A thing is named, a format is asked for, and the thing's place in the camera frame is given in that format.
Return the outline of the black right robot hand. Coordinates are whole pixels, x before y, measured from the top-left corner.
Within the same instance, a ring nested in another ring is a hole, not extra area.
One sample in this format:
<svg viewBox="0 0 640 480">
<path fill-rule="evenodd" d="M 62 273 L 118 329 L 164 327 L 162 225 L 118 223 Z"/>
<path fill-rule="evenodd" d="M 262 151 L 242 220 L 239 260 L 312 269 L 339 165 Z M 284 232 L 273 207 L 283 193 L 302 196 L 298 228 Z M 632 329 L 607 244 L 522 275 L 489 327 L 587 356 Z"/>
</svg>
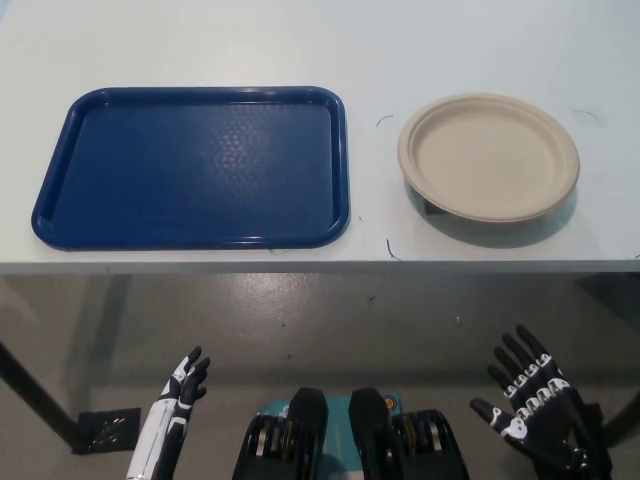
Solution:
<svg viewBox="0 0 640 480">
<path fill-rule="evenodd" d="M 539 479 L 610 479 L 613 464 L 599 408 L 586 404 L 556 359 L 523 325 L 494 349 L 499 366 L 487 367 L 512 407 L 481 398 L 475 411 L 509 446 L 529 458 Z"/>
</svg>

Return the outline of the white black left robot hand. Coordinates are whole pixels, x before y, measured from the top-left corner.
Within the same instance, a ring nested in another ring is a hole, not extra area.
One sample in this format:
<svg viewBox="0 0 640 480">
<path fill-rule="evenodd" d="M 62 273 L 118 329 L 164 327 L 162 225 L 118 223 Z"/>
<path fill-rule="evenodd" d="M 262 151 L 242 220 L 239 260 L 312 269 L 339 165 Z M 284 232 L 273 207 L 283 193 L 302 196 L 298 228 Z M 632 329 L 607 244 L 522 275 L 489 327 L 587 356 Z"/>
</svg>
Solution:
<svg viewBox="0 0 640 480">
<path fill-rule="evenodd" d="M 196 346 L 171 374 L 152 404 L 126 474 L 127 479 L 169 480 L 187 435 L 194 405 L 207 392 L 203 382 L 210 365 Z"/>
</svg>

